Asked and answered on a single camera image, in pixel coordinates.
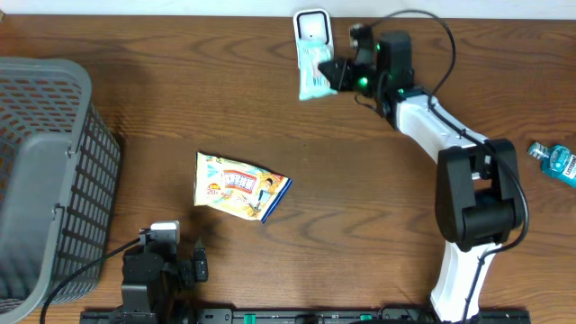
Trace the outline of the yellow snack bag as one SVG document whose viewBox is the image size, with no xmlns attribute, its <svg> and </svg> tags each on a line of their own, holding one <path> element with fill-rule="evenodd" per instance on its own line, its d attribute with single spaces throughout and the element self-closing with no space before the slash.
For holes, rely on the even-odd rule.
<svg viewBox="0 0 576 324">
<path fill-rule="evenodd" d="M 198 152 L 193 203 L 264 223 L 292 184 L 291 178 L 261 167 Z"/>
</svg>

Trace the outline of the green wet wipes pack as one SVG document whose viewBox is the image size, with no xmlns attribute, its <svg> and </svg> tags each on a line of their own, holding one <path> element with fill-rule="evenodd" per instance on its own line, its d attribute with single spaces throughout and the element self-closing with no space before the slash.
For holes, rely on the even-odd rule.
<svg viewBox="0 0 576 324">
<path fill-rule="evenodd" d="M 330 82 L 319 71 L 319 63 L 329 62 L 332 54 L 323 42 L 298 40 L 296 42 L 300 70 L 299 99 L 307 101 L 338 92 L 330 87 Z"/>
</svg>

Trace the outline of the blue mouthwash bottle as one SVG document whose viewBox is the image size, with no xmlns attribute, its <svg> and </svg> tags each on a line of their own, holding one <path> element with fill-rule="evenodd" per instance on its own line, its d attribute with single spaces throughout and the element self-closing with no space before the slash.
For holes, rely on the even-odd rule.
<svg viewBox="0 0 576 324">
<path fill-rule="evenodd" d="M 575 155 L 568 148 L 562 145 L 548 148 L 534 142 L 527 153 L 540 162 L 545 175 L 575 187 Z"/>
</svg>

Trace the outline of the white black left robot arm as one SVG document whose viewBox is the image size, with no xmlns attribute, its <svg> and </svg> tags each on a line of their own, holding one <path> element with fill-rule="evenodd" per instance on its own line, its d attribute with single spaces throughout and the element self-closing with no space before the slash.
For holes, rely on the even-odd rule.
<svg viewBox="0 0 576 324">
<path fill-rule="evenodd" d="M 112 323 L 195 323 L 196 311 L 178 295 L 208 280 L 208 260 L 197 240 L 188 258 L 177 256 L 172 241 L 151 241 L 122 257 L 122 306 Z"/>
</svg>

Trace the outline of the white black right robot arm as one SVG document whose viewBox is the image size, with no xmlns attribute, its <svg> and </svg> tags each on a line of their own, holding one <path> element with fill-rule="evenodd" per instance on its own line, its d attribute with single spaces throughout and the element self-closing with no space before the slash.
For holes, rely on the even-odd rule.
<svg viewBox="0 0 576 324">
<path fill-rule="evenodd" d="M 467 128 L 416 85 L 410 35 L 373 36 L 368 24 L 350 27 L 354 58 L 334 58 L 319 71 L 339 92 L 374 101 L 372 110 L 413 139 L 436 163 L 436 223 L 445 239 L 440 274 L 428 297 L 430 320 L 477 323 L 480 291 L 494 257 L 527 235 L 527 198 L 517 153 L 507 139 Z"/>
</svg>

